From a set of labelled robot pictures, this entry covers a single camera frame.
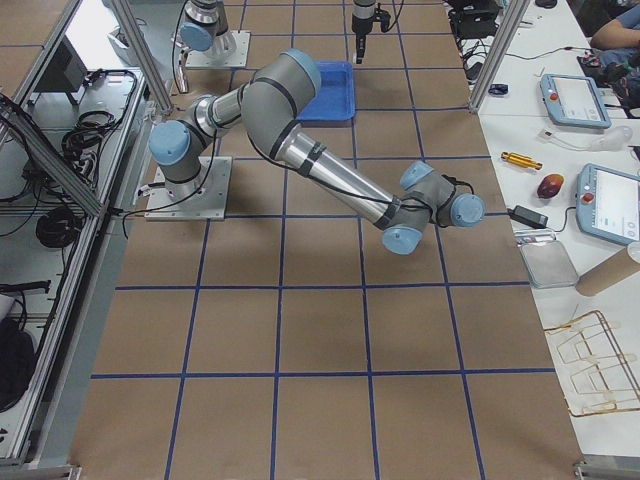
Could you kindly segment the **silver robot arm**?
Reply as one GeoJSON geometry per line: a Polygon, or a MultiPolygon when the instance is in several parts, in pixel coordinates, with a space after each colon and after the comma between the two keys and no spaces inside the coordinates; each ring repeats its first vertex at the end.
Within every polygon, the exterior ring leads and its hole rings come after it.
{"type": "Polygon", "coordinates": [[[199,156],[237,124],[254,150],[272,164],[292,170],[326,190],[381,230],[382,243],[395,254],[411,254],[429,224],[469,228],[485,214],[484,201],[460,182],[416,161],[403,173],[401,197],[346,164],[308,136],[298,114],[316,97],[321,74],[315,61],[288,49],[241,87],[222,96],[203,95],[183,116],[155,127],[149,150],[176,200],[181,186],[203,188],[199,156]]]}
{"type": "MultiPolygon", "coordinates": [[[[401,7],[394,20],[376,1],[354,1],[351,30],[355,35],[354,62],[361,64],[366,53],[367,36],[375,23],[382,33],[392,29],[399,18],[401,7]]],[[[198,52],[211,65],[228,65],[228,60],[238,52],[239,45],[248,44],[248,31],[229,29],[223,1],[186,1],[178,17],[174,41],[182,45],[186,56],[198,52]]]]}

